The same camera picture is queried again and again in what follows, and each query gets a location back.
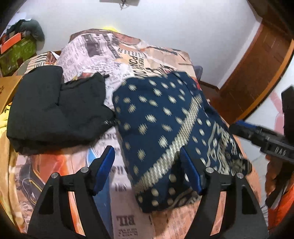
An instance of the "orange box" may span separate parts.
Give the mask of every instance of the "orange box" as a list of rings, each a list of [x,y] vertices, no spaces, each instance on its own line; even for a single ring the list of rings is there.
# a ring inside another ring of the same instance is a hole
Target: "orange box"
[[[21,33],[15,34],[12,38],[9,38],[6,42],[1,46],[1,54],[7,51],[10,47],[12,47],[15,43],[21,40]]]

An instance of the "yellow fabric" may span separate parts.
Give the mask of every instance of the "yellow fabric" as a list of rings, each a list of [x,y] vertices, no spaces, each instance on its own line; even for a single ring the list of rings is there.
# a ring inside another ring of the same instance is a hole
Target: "yellow fabric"
[[[5,108],[2,114],[0,114],[0,134],[2,134],[7,129],[7,120],[9,116],[9,110],[10,110],[11,103],[8,104]]]
[[[105,26],[104,28],[102,28],[103,30],[108,30],[108,31],[114,31],[114,32],[118,32],[118,30],[116,30],[114,27],[111,27],[111,26]]]
[[[10,220],[23,232],[25,222],[21,214],[14,178],[18,153],[6,136],[10,106],[11,103],[0,114],[0,203]]]

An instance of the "black jacket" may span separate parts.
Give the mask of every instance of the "black jacket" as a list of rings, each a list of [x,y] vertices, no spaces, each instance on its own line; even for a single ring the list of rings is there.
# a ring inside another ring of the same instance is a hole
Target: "black jacket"
[[[113,126],[114,112],[106,107],[104,77],[62,83],[58,66],[37,67],[19,83],[7,124],[7,137],[16,152],[44,153],[89,144]]]

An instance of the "polka dot fabric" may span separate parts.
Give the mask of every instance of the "polka dot fabric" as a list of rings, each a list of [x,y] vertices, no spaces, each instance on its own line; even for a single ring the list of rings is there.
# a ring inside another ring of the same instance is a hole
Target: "polka dot fabric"
[[[179,160],[190,155],[219,173],[250,168],[218,113],[185,72],[128,78],[113,94],[122,148],[143,212],[193,203],[197,194]]]

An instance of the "person's hand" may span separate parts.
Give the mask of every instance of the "person's hand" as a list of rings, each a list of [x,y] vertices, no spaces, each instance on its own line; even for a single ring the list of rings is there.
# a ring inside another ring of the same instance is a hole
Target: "person's hand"
[[[278,159],[269,154],[267,154],[265,158],[269,160],[268,171],[265,177],[265,192],[266,192],[266,195],[269,196],[275,190],[275,187],[276,187],[275,178],[280,173],[283,162],[281,159]],[[288,187],[286,188],[286,192],[289,191],[293,187],[293,185],[294,185],[294,173],[292,174]]]

